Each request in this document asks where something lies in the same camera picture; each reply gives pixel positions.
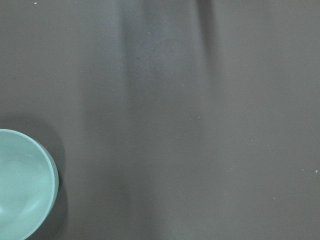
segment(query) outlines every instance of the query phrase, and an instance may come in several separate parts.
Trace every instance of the dark gray surface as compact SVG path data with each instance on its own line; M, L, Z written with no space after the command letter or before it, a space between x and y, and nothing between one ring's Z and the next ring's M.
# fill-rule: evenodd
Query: dark gray surface
M2 0L0 50L62 181L29 240L320 238L318 0Z

